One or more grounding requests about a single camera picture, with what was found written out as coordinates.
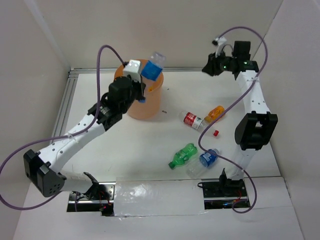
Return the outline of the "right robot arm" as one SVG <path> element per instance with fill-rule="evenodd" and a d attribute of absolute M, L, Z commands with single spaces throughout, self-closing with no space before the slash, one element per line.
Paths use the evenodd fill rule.
<path fill-rule="evenodd" d="M 231 56 L 227 56 L 225 40 L 214 40 L 217 47 L 209 54 L 202 72 L 210 76 L 219 76 L 231 72 L 241 90 L 245 115 L 234 131 L 236 149 L 232 165 L 222 171 L 219 177 L 218 190 L 223 196 L 230 196 L 243 184 L 244 171 L 253 156 L 267 145 L 278 123 L 278 116 L 268 108 L 258 76 L 259 67 L 250 59 L 251 43 L 235 41 Z"/>

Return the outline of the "green plastic bottle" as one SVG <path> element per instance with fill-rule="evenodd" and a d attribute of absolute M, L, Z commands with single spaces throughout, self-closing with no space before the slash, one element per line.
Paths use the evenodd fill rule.
<path fill-rule="evenodd" d="M 198 153 L 197 147 L 193 143 L 188 143 L 185 147 L 176 152 L 172 161 L 168 163 L 170 169 L 185 165 Z"/>

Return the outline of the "red label clear water bottle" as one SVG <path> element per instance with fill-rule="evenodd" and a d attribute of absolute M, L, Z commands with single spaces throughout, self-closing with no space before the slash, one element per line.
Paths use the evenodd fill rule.
<path fill-rule="evenodd" d="M 205 129 L 209 126 L 209 123 L 205 121 L 203 118 L 189 112 L 189 111 L 181 111 L 178 114 L 179 120 L 184 123 L 185 125 L 189 126 L 190 128 L 198 131 L 199 133 L 203 133 Z M 208 129 L 204 135 L 205 136 L 210 136 L 210 137 L 218 137 L 219 136 L 219 131 L 216 130 L 215 128 L 211 127 Z"/>

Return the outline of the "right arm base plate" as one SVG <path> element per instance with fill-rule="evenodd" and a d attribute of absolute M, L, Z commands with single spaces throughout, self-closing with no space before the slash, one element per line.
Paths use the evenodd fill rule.
<path fill-rule="evenodd" d="M 249 208 L 251 206 L 246 186 L 243 180 L 222 185 L 218 180 L 201 181 L 197 186 L 202 189 L 204 209 Z"/>

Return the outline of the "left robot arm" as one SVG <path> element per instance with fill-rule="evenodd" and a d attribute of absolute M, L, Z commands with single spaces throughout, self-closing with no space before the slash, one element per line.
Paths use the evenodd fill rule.
<path fill-rule="evenodd" d="M 107 191 L 88 172 L 73 174 L 61 170 L 85 145 L 119 122 L 134 101 L 144 99 L 145 88 L 143 81 L 134 81 L 130 76 L 115 78 L 108 92 L 63 139 L 38 152 L 30 149 L 23 155 L 25 174 L 44 197 L 72 191 L 92 200 Z"/>

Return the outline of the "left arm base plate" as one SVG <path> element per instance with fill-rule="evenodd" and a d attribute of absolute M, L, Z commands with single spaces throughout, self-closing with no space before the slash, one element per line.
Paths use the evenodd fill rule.
<path fill-rule="evenodd" d="M 116 182 L 100 182 L 99 192 L 93 197 L 78 192 L 70 192 L 67 213 L 99 212 L 102 216 L 114 216 L 114 198 Z"/>

